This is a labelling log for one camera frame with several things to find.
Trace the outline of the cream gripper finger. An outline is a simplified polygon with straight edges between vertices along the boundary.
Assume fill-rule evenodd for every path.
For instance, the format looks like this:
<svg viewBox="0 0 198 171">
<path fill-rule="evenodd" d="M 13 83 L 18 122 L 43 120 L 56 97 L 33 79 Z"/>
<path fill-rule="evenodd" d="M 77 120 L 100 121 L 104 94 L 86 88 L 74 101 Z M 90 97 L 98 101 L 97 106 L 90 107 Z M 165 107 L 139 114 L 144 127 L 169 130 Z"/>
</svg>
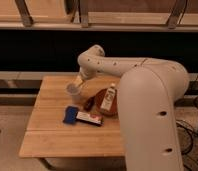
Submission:
<svg viewBox="0 0 198 171">
<path fill-rule="evenodd" d="M 76 88 L 80 88 L 83 85 L 84 81 L 82 80 L 82 78 L 80 76 L 77 76 L 74 84 Z"/>
</svg>

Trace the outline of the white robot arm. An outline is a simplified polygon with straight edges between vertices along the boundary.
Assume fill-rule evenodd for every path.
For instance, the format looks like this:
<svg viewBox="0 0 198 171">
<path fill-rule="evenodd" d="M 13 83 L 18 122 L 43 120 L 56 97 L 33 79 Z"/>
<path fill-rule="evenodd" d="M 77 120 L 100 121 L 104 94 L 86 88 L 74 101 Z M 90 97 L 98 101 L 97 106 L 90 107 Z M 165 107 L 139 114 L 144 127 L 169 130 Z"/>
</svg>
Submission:
<svg viewBox="0 0 198 171">
<path fill-rule="evenodd" d="M 94 45 L 78 56 L 83 81 L 98 72 L 120 78 L 117 110 L 127 171 L 184 171 L 174 102 L 189 86 L 176 61 L 149 57 L 107 57 Z"/>
</svg>

